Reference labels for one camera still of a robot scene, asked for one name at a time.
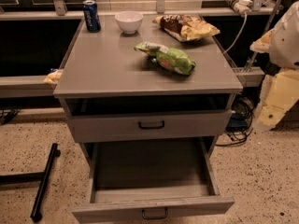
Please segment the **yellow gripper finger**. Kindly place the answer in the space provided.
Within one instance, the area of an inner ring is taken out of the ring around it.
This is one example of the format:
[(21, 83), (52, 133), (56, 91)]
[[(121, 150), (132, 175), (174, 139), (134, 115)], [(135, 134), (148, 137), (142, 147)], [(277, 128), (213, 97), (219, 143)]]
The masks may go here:
[(272, 39), (273, 30), (267, 31), (259, 39), (250, 45), (250, 49), (258, 53), (268, 53), (270, 51), (270, 44)]
[(299, 101), (299, 72), (281, 69), (274, 76), (266, 75), (261, 88), (260, 103), (255, 111), (254, 127), (270, 131)]

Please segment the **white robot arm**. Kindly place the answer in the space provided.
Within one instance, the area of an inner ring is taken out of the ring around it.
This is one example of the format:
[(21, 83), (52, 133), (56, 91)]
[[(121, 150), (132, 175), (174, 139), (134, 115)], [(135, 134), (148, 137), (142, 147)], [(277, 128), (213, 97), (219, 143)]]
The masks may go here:
[(299, 100), (299, 1), (294, 2), (273, 29), (250, 45), (252, 51), (268, 53), (280, 70), (263, 81), (255, 127), (275, 128)]

